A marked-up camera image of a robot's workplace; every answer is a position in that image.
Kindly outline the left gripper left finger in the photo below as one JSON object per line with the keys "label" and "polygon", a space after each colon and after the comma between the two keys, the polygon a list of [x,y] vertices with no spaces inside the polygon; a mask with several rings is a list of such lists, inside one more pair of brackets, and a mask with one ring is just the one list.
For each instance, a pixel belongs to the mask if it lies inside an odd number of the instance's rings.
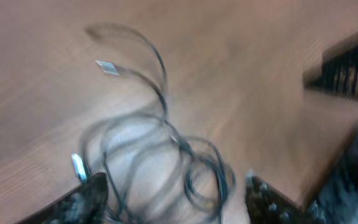
{"label": "left gripper left finger", "polygon": [[102,224],[107,199],[107,177],[98,172],[18,224]]}

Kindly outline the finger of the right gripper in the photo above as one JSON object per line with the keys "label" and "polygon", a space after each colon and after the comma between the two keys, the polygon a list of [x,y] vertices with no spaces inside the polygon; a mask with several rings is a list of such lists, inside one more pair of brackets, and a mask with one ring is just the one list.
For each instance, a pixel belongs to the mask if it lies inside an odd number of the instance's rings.
{"label": "finger of the right gripper", "polygon": [[321,64],[304,71],[303,88],[358,101],[358,32],[326,49]]}

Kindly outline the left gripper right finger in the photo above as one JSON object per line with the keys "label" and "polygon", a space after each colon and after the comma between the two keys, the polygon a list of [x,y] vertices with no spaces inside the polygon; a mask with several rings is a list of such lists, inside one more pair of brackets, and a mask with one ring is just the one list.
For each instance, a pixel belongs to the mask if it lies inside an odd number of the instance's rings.
{"label": "left gripper right finger", "polygon": [[251,224],[309,223],[297,204],[256,175],[245,176],[245,204]]}

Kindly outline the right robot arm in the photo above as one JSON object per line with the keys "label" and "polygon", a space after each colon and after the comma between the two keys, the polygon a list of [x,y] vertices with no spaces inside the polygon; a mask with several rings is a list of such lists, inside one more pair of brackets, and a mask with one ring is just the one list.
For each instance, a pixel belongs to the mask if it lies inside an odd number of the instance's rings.
{"label": "right robot arm", "polygon": [[[327,49],[321,66],[305,72],[303,87],[358,102],[358,32]],[[256,175],[246,178],[245,202],[252,223],[358,223],[358,121],[305,205]]]}

